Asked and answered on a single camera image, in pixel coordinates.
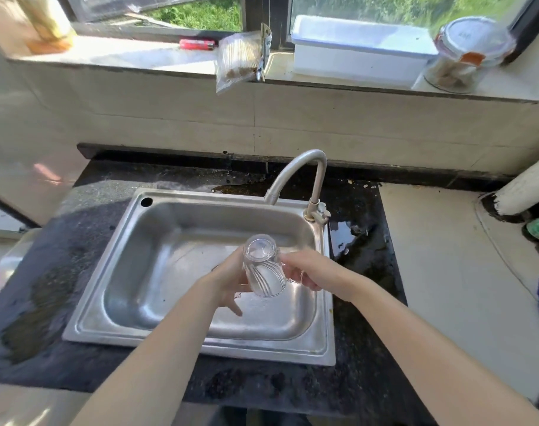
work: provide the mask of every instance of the sink basin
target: sink basin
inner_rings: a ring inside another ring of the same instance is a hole
[[[282,252],[329,255],[328,225],[306,201],[139,189],[103,253],[63,338],[136,346],[200,277],[246,239],[272,236]],[[334,365],[332,296],[288,284],[273,298],[243,293],[237,317],[219,308],[202,353]]]

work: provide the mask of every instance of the faucet spout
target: faucet spout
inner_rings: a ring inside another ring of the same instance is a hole
[[[310,222],[317,220],[317,222],[324,225],[328,221],[330,212],[326,211],[324,203],[321,203],[322,206],[319,207],[319,196],[321,195],[321,188],[323,187],[324,172],[327,170],[327,156],[320,149],[305,151],[285,166],[275,181],[273,181],[271,187],[267,190],[266,195],[264,196],[264,202],[266,204],[274,205],[279,199],[281,190],[291,176],[293,176],[301,166],[304,166],[313,160],[316,160],[316,176],[313,185],[313,193],[309,199],[308,207],[305,210],[305,219]]]

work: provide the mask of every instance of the plastic bag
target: plastic bag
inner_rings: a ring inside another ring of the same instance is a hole
[[[251,31],[224,37],[218,43],[216,92],[235,83],[252,80],[261,59],[261,33]]]

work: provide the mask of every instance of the sink rim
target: sink rim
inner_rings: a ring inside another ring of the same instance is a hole
[[[253,206],[255,208],[264,207],[280,212],[292,212],[302,215],[306,208],[306,201],[279,199],[275,205],[265,204],[263,197],[244,196],[222,193],[204,193],[199,191],[178,191],[160,190],[155,188],[138,188],[128,204],[126,211],[117,224],[116,230],[112,234],[90,280],[82,293],[81,299],[74,309],[67,326],[62,334],[62,338],[68,341],[83,343],[103,343],[110,345],[137,346],[145,339],[150,330],[123,327],[114,323],[108,325],[104,330],[97,326],[89,326],[86,323],[86,315],[103,314],[107,317],[103,306],[103,295],[97,299],[98,293],[103,293],[109,284],[106,274],[111,272],[115,266],[110,267],[110,262],[117,255],[117,249],[123,249],[129,236],[123,236],[130,227],[128,224],[133,215],[138,211],[139,201],[146,196],[161,198],[166,201],[180,200],[182,202],[205,204],[216,203],[218,205],[227,203],[228,206]],[[326,256],[330,255],[329,231],[325,226],[317,230],[315,234],[316,248]],[[265,359],[273,361],[294,362],[315,365],[335,365],[335,344],[334,326],[332,319],[332,295],[326,291],[316,294],[316,314],[308,329],[300,336],[290,340],[244,340],[230,338],[207,337],[202,345],[201,353],[215,354],[224,357]],[[324,345],[317,350],[295,350],[295,342],[302,338],[316,337],[317,340],[324,340]]]

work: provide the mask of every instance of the window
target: window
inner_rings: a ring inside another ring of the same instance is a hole
[[[519,41],[512,58],[539,33],[539,0],[61,0],[80,33],[114,35],[131,27],[135,38],[218,40],[241,30],[273,32],[273,49],[293,49],[290,31],[298,14],[389,24],[439,27],[462,16],[489,16],[507,24]]]

